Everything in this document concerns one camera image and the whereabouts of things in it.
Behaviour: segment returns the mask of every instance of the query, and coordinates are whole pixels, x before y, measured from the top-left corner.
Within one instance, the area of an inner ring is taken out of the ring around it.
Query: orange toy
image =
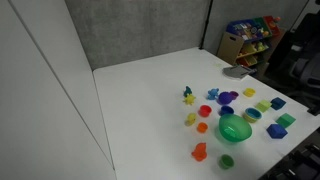
[[[198,162],[200,162],[207,158],[206,148],[206,143],[199,143],[191,154]]]
[[[205,133],[207,129],[208,129],[208,125],[206,123],[201,122],[198,124],[197,130],[199,133]]]

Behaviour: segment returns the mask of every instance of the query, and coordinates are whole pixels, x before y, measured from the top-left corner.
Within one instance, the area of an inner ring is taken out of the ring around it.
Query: green bowl
[[[241,142],[252,135],[250,124],[235,114],[225,114],[219,120],[221,135],[228,141]]]

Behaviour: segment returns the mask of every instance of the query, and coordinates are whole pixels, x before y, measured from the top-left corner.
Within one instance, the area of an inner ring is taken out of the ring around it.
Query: green cup
[[[231,156],[224,154],[221,156],[220,161],[219,161],[219,166],[222,169],[229,169],[234,166],[234,161]]]

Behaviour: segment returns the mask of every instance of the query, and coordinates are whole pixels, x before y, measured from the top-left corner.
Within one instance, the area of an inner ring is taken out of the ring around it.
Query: orange cup
[[[205,133],[207,129],[208,129],[208,125],[206,123],[201,122],[198,124],[197,130],[199,133]]]

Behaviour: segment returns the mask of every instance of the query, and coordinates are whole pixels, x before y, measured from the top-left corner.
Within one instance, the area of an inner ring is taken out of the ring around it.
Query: purple cup
[[[237,92],[235,92],[235,91],[230,91],[230,94],[232,96],[232,100],[236,100],[237,97],[239,96],[239,94]]]

